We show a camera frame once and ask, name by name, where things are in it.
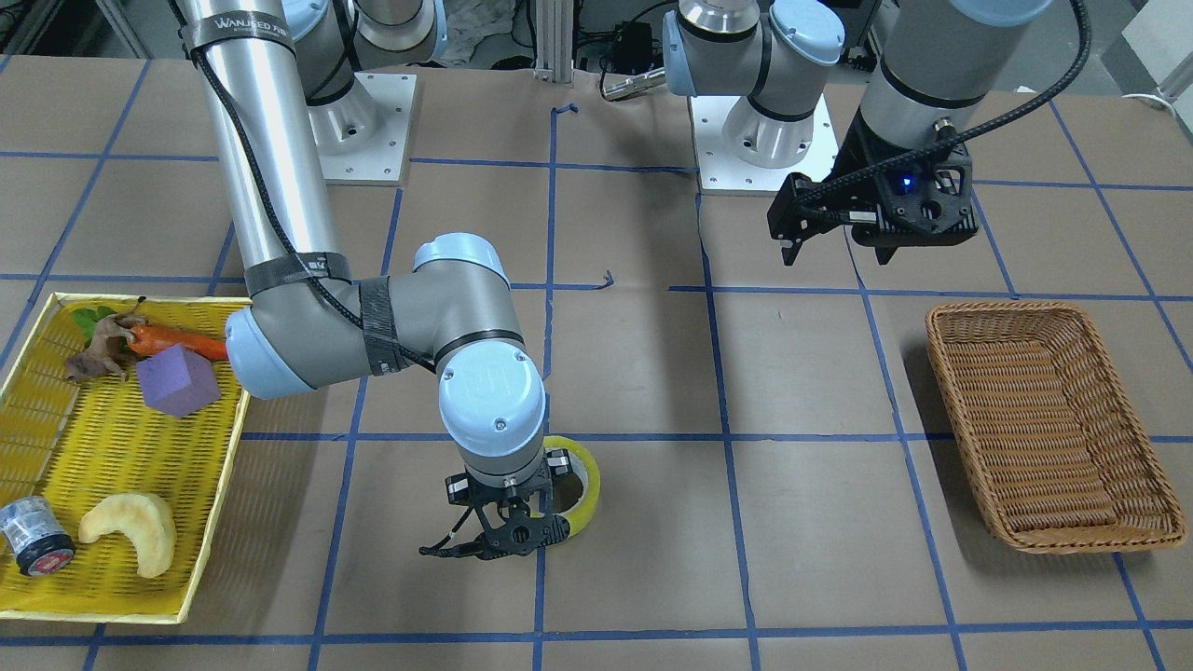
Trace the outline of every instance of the toy carrot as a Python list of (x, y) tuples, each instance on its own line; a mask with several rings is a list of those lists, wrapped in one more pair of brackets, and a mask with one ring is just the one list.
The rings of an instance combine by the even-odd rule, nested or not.
[(223, 340), (156, 324), (138, 324), (129, 331), (137, 338), (129, 343), (129, 349), (143, 357), (152, 357), (181, 344), (208, 361), (228, 361), (228, 347)]

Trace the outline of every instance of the black wire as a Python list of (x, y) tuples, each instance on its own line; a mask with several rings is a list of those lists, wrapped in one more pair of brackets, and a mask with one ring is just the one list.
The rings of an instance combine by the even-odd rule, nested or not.
[[(351, 44), (352, 41), (357, 38), (357, 30), (359, 27), (360, 27), (360, 10), (357, 10), (356, 14), (353, 14), (352, 17), (352, 29), (348, 31), (348, 37), (346, 39), (348, 44)], [(339, 74), (340, 68), (344, 67), (344, 62), (347, 60), (348, 60), (348, 47), (347, 44), (345, 44), (344, 53), (340, 54), (340, 60), (335, 62), (335, 66), (332, 68), (332, 72), (327, 73), (327, 76), (324, 76), (322, 81), (319, 82), (319, 86), (311, 88), (310, 96), (308, 96), (307, 99), (310, 100), (311, 98), (317, 97), (319, 92), (322, 91), (324, 86), (330, 84), (333, 79), (335, 79), (335, 75)]]
[(1024, 103), (1022, 105), (1015, 107), (1014, 110), (999, 115), (997, 117), (985, 123), (975, 125), (973, 128), (964, 133), (958, 133), (957, 135), (947, 140), (933, 142), (932, 144), (928, 144), (927, 147), (923, 147), (921, 149), (914, 149), (911, 152), (907, 152), (897, 156), (891, 156), (885, 161), (879, 161), (871, 166), (851, 172), (849, 174), (841, 176), (832, 181), (826, 181), (824, 184), (821, 184), (815, 189), (811, 189), (809, 191), (803, 192), (799, 196), (796, 196), (796, 198), (793, 198), (792, 201), (792, 204), (796, 205), (809, 204), (812, 201), (823, 198), (828, 193), (833, 193), (834, 191), (840, 191), (846, 186), (857, 184), (864, 179), (869, 179), (892, 167), (913, 164), (921, 159), (932, 156), (938, 152), (951, 149), (960, 144), (962, 142), (966, 142), (981, 135), (985, 135), (991, 130), (1002, 128), (1013, 121), (1020, 119), (1030, 115), (1031, 112), (1036, 111), (1038, 107), (1045, 105), (1052, 98), (1056, 98), (1057, 94), (1059, 94), (1062, 91), (1068, 88), (1070, 84), (1073, 84), (1073, 80), (1077, 79), (1077, 74), (1081, 73), (1081, 68), (1083, 68), (1086, 66), (1086, 61), (1089, 60), (1090, 43), (1093, 41), (1093, 31), (1089, 25), (1089, 13), (1086, 11), (1084, 2), (1082, 0), (1069, 0), (1069, 5), (1073, 7), (1074, 18), (1076, 18), (1077, 20), (1077, 41), (1078, 41), (1077, 57), (1074, 59), (1073, 64), (1069, 66), (1069, 69), (1065, 70), (1064, 75), (1062, 75), (1061, 79), (1056, 81), (1056, 84), (1047, 87), (1039, 96), (1032, 98), (1031, 100)]
[[(617, 41), (622, 37), (622, 31), (625, 29), (625, 26), (632, 24), (633, 21), (641, 19), (642, 17), (649, 14), (650, 12), (654, 12), (659, 7), (670, 5), (675, 0), (663, 0), (662, 2), (655, 2), (654, 5), (647, 7), (645, 10), (642, 10), (637, 14), (633, 14), (632, 19), (623, 23), (622, 25), (617, 26), (617, 29), (613, 30), (612, 37), (608, 39), (608, 42), (616, 44)], [(605, 97), (605, 75), (607, 74), (608, 74), (608, 59), (606, 56), (601, 56), (600, 79), (596, 81), (596, 90), (600, 92), (601, 99), (605, 100), (606, 103), (620, 103), (620, 100), (610, 100), (608, 98)]]
[[(179, 25), (185, 26), (186, 18), (183, 16), (181, 10), (179, 10), (177, 1), (168, 0), (168, 2), (171, 5), (171, 10), (173, 10), (174, 12), (174, 17), (179, 19)], [(295, 248), (293, 242), (290, 241), (290, 236), (286, 235), (285, 229), (282, 227), (282, 221), (278, 218), (278, 214), (273, 209), (273, 201), (272, 198), (270, 198), (268, 186), (265, 184), (265, 177), (261, 173), (261, 166), (256, 162), (256, 154), (253, 152), (253, 146), (248, 140), (248, 133), (245, 130), (245, 124), (241, 122), (240, 115), (236, 112), (235, 100), (233, 100), (231, 94), (228, 92), (228, 88), (223, 85), (223, 82), (220, 81), (220, 78), (216, 76), (215, 70), (211, 68), (211, 63), (208, 61), (206, 53), (196, 49), (191, 56), (194, 59), (194, 63), (199, 68), (199, 72), (202, 72), (203, 76), (206, 78), (208, 84), (211, 85), (211, 88), (215, 92), (216, 98), (220, 99), (220, 104), (223, 105), (224, 111), (228, 113), (228, 117), (231, 121), (233, 129), (235, 129), (236, 131), (236, 137), (240, 140), (241, 149), (243, 149), (245, 152), (245, 160), (248, 164), (249, 173), (252, 173), (253, 176), (253, 184), (256, 187), (258, 197), (261, 201), (261, 208), (265, 210), (265, 217), (270, 222), (270, 228), (273, 229), (273, 234), (278, 238), (278, 241), (282, 244), (283, 250), (285, 250), (288, 254), (291, 256), (297, 254), (298, 252)], [(339, 298), (333, 296), (332, 293), (328, 291), (327, 287), (323, 287), (323, 284), (319, 281), (319, 278), (308, 277), (305, 279), (305, 283), (308, 287), (310, 287), (310, 290), (314, 291), (316, 296), (322, 298), (328, 306), (332, 307), (332, 309), (338, 312), (340, 316), (346, 319), (350, 324), (352, 324), (360, 331), (365, 330), (364, 321), (361, 321), (361, 319), (357, 314), (350, 310), (347, 306), (341, 303)], [(392, 345), (394, 349), (397, 350), (397, 353), (401, 355), (403, 358), (407, 358), (419, 364), (420, 367), (434, 373), (435, 370), (434, 364), (428, 362), (422, 356), (410, 351), (409, 349), (402, 346), (397, 341), (390, 340), (390, 345)]]
[(526, 2), (526, 27), (530, 29), (530, 50), (534, 53), (534, 57), (538, 57), (538, 39), (534, 37), (534, 20), (530, 18), (531, 12), (534, 11), (534, 6), (531, 2)]

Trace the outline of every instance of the purple foam block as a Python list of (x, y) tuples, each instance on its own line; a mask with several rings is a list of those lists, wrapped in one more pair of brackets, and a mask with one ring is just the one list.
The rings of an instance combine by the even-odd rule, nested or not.
[(220, 400), (211, 362), (181, 345), (137, 362), (137, 377), (146, 405), (174, 417)]

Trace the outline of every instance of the blue joint cap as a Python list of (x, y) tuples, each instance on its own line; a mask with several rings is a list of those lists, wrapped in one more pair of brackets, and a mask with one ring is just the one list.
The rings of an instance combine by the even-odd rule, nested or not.
[(543, 426), (546, 392), (534, 362), (501, 340), (465, 345), (439, 378), (439, 417), (460, 448), (500, 475), (525, 466), (518, 453)]
[(419, 247), (414, 253), (414, 271), (418, 272), (422, 264), (438, 260), (468, 261), (487, 267), (501, 276), (509, 287), (509, 278), (506, 277), (505, 269), (501, 267), (501, 259), (497, 251), (488, 240), (471, 233), (446, 233)]
[(282, 0), (282, 10), (290, 25), (290, 35), (297, 41), (319, 25), (332, 0)]
[(1036, 20), (1052, 0), (948, 0), (958, 12), (991, 27), (1015, 27)]
[(663, 67), (667, 68), (667, 88), (676, 96), (696, 96), (696, 82), (684, 51), (684, 36), (676, 23), (675, 11), (663, 17)]
[(774, 0), (771, 25), (780, 39), (809, 61), (832, 66), (841, 57), (845, 25), (833, 10), (816, 0)]
[(253, 396), (278, 399), (315, 390), (278, 356), (253, 319), (251, 308), (233, 313), (224, 325), (224, 334), (231, 370), (241, 387)]
[(447, 11), (444, 10), (444, 0), (435, 0), (435, 48), (431, 51), (429, 60), (435, 60), (447, 50)]

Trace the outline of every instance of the yellow plastic basket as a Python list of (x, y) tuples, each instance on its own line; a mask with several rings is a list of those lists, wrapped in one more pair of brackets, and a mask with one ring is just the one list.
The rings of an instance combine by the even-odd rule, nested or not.
[[(0, 505), (45, 497), (75, 538), (74, 561), (51, 575), (29, 578), (12, 550), (0, 554), (0, 617), (75, 622), (175, 624), (186, 620), (211, 550), (248, 394), (227, 362), (214, 368), (221, 399), (185, 418), (150, 410), (136, 370), (75, 386), (63, 362), (82, 350), (70, 313), (131, 308), (136, 296), (52, 294), (4, 390), (0, 392)], [(153, 324), (223, 336), (228, 315), (247, 298), (149, 298), (137, 314)], [(169, 570), (136, 573), (136, 553), (120, 534), (78, 543), (79, 519), (110, 494), (155, 493), (169, 503), (178, 542)]]

